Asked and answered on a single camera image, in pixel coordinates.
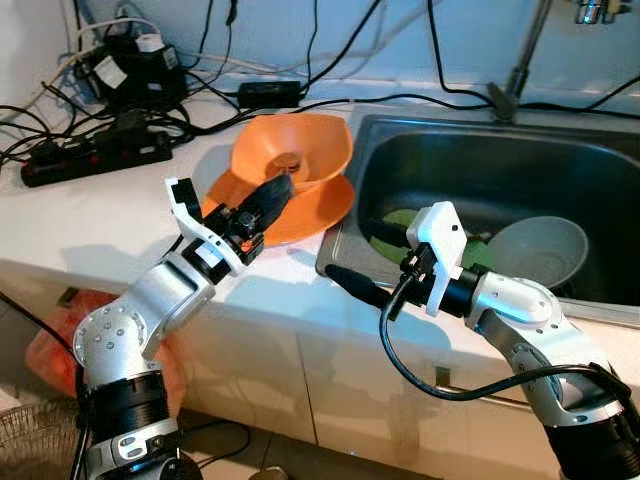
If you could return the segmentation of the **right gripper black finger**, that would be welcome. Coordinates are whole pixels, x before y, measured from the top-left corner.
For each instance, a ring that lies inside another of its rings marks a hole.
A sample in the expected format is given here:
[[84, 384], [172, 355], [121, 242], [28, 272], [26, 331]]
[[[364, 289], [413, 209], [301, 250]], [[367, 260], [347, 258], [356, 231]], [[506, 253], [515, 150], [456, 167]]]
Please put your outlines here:
[[407, 237], [407, 227], [380, 218], [365, 219], [365, 233], [371, 239], [389, 244], [397, 248], [410, 247], [410, 239]]
[[339, 288], [342, 288], [349, 296], [374, 308], [387, 307], [390, 297], [392, 297], [387, 289], [380, 287], [378, 283], [360, 271], [330, 264], [325, 266], [325, 275], [338, 284]]

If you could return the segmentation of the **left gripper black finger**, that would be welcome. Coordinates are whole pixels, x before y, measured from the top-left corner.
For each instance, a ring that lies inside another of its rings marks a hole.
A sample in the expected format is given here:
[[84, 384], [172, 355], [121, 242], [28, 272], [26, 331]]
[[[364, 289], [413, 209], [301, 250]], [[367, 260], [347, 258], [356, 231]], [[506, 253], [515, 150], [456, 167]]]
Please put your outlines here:
[[273, 178], [250, 193], [250, 234], [262, 236], [294, 196], [291, 178]]
[[255, 223], [274, 223], [294, 196], [291, 175], [282, 173], [253, 189], [243, 200], [243, 212]]

